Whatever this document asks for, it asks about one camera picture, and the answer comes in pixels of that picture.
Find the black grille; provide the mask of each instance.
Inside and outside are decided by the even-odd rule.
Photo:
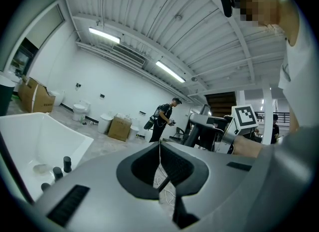
[[[124,47],[122,45],[113,45],[113,50],[129,57],[130,59],[134,60],[135,62],[141,65],[145,63],[145,58],[143,56],[131,51],[127,47]]]

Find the black chair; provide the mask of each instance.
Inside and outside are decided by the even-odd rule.
[[[178,138],[180,138],[181,136],[183,136],[185,134],[185,132],[183,130],[181,130],[179,127],[176,127],[176,133],[174,134],[174,136],[176,134],[178,135]]]

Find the fluorescent light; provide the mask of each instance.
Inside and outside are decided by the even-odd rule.
[[[93,29],[93,28],[91,28],[91,27],[89,28],[89,31],[90,31],[90,33],[93,33],[93,34],[99,35],[99,36],[101,36],[101,37],[103,37],[103,38],[107,38],[107,39],[109,39],[109,40],[111,40],[111,41],[114,41],[114,42],[117,43],[117,44],[120,44],[120,42],[121,42],[121,39],[120,39],[120,38],[117,38],[117,37],[115,37],[115,36],[112,36],[112,35],[110,35],[110,34],[107,34],[107,33],[103,32],[103,31],[96,30],[96,29]]]
[[[162,68],[164,71],[168,72],[170,75],[172,75],[175,79],[177,79],[179,82],[184,83],[185,80],[178,76],[175,72],[173,72],[171,69],[166,67],[164,64],[162,64],[160,61],[157,61],[156,65],[160,68]]]

